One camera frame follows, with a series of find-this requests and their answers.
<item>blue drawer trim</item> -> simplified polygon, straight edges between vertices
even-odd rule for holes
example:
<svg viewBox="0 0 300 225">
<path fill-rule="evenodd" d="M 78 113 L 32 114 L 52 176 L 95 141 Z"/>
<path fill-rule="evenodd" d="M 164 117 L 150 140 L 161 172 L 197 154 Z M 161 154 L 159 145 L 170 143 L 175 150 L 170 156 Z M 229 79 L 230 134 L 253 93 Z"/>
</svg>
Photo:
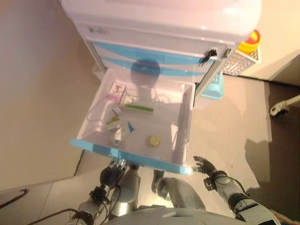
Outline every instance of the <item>blue drawer trim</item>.
<svg viewBox="0 0 300 225">
<path fill-rule="evenodd" d="M 78 139 L 72 139 L 71 144 L 78 148 L 89 150 L 101 155 L 105 155 L 113 158 L 126 159 L 134 164 L 150 166 L 153 168 L 157 168 L 172 173 L 180 173 L 180 174 L 188 175 L 191 172 L 191 169 L 189 167 L 158 161 L 155 158 L 148 158 L 144 156 L 134 155 L 125 151 L 121 151 L 119 149 L 108 148 L 105 146 L 93 144 Z"/>
<path fill-rule="evenodd" d="M 110 52 L 119 54 L 121 56 L 134 59 L 134 60 L 155 60 L 158 63 L 163 64 L 199 64 L 200 57 L 158 52 L 146 49 L 126 47 L 122 45 L 112 45 L 99 42 L 93 42 L 93 44 L 104 48 Z"/>
<path fill-rule="evenodd" d="M 151 75 L 165 75 L 165 76 L 199 76 L 205 75 L 202 72 L 192 72 L 179 69 L 160 68 L 158 66 L 152 66 L 147 64 L 138 64 L 133 62 L 127 62 L 123 60 L 115 60 L 107 57 L 101 57 L 102 59 L 112 62 L 118 66 L 129 68 L 135 72 Z"/>
</svg>

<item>wall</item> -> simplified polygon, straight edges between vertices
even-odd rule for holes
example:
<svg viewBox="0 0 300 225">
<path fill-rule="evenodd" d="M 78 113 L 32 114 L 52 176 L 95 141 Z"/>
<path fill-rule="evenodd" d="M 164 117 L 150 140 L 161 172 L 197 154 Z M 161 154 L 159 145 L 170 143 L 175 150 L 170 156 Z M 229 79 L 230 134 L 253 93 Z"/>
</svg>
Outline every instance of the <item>wall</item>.
<svg viewBox="0 0 300 225">
<path fill-rule="evenodd" d="M 242 75 L 300 85 L 300 1 L 262 0 L 262 62 Z"/>
<path fill-rule="evenodd" d="M 0 27 L 0 190 L 70 177 L 93 59 L 56 0 L 2 0 Z"/>
</svg>

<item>white cart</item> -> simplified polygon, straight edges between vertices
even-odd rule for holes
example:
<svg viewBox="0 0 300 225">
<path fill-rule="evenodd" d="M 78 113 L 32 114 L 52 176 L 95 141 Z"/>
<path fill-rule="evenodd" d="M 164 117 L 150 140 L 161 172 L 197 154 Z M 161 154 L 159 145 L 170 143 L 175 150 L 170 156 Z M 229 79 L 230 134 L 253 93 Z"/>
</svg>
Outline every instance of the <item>white cart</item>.
<svg viewBox="0 0 300 225">
<path fill-rule="evenodd" d="M 137 164 L 187 173 L 194 97 L 204 91 L 239 43 L 256 28 L 261 1 L 62 0 L 61 3 L 100 68 L 99 78 L 103 79 L 72 144 Z M 102 124 L 113 107 L 103 100 L 112 84 L 109 76 L 125 82 L 141 96 L 148 90 L 151 101 L 155 102 L 153 117 L 131 118 L 139 132 L 131 137 L 132 142 L 118 148 L 109 143 Z M 161 135 L 162 149 L 147 148 L 144 138 L 150 134 Z"/>
</svg>

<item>metal grid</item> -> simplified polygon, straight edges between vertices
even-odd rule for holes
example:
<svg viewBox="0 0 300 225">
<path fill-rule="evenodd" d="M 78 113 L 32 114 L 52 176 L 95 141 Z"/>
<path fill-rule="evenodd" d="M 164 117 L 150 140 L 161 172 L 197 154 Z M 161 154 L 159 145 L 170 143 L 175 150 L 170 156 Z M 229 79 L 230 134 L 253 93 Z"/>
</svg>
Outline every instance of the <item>metal grid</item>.
<svg viewBox="0 0 300 225">
<path fill-rule="evenodd" d="M 237 76 L 254 64 L 260 62 L 261 54 L 259 47 L 250 54 L 245 54 L 239 50 L 235 50 L 232 56 L 221 67 L 221 72 L 224 74 Z"/>
</svg>

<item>yellow lid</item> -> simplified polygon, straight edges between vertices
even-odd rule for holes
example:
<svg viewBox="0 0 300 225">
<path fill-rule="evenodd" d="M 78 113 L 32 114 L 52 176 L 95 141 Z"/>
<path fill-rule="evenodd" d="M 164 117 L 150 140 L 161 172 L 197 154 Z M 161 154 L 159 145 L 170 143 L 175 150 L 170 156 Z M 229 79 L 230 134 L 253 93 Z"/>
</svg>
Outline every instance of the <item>yellow lid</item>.
<svg viewBox="0 0 300 225">
<path fill-rule="evenodd" d="M 160 137 L 158 136 L 151 136 L 150 137 L 150 145 L 152 147 L 158 147 L 160 145 Z"/>
</svg>

